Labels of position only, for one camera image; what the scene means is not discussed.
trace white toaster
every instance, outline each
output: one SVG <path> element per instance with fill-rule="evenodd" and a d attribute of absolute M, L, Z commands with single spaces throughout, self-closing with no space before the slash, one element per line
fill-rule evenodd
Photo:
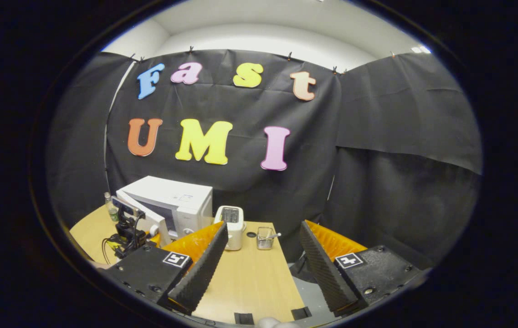
<path fill-rule="evenodd" d="M 246 228 L 242 208 L 235 206 L 221 206 L 216 212 L 214 223 L 226 223 L 228 242 L 224 249 L 238 251 L 242 247 L 242 232 Z"/>

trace wooden table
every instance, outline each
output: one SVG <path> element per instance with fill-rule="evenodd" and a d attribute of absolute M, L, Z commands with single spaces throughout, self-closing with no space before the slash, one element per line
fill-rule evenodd
<path fill-rule="evenodd" d="M 208 289 L 196 311 L 205 319 L 235 323 L 235 313 L 252 313 L 253 319 L 271 316 L 281 322 L 293 320 L 291 310 L 305 307 L 283 256 L 279 240 L 273 248 L 260 251 L 256 238 L 247 237 L 260 226 L 273 228 L 270 222 L 246 222 L 239 251 L 224 251 Z M 101 241 L 116 233 L 115 224 L 102 206 L 83 218 L 71 235 L 87 254 L 98 263 L 105 263 Z M 110 247 L 106 247 L 109 261 L 115 263 Z"/>

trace white microwave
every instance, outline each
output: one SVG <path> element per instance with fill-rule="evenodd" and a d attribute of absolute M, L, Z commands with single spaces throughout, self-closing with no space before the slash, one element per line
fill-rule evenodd
<path fill-rule="evenodd" d="M 160 232 L 167 230 L 173 240 L 209 226 L 214 219 L 212 187 L 207 185 L 146 176 L 119 189 L 117 197 L 137 201 L 141 205 L 137 207 L 146 212 L 146 219 L 149 212 L 150 221 L 160 225 Z"/>

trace pink letter i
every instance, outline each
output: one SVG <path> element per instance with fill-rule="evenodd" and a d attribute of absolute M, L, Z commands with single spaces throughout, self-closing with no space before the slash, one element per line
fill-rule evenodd
<path fill-rule="evenodd" d="M 285 170 L 287 164 L 283 161 L 283 148 L 285 137 L 290 135 L 291 131 L 282 127 L 266 127 L 264 131 L 267 134 L 267 154 L 265 160 L 261 162 L 261 168 L 276 171 Z"/>

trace metal cup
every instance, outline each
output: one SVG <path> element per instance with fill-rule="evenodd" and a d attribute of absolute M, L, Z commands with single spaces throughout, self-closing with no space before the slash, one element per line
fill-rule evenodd
<path fill-rule="evenodd" d="M 275 238 L 267 238 L 275 234 L 275 231 L 268 226 L 261 226 L 257 229 L 257 249 L 271 249 Z"/>

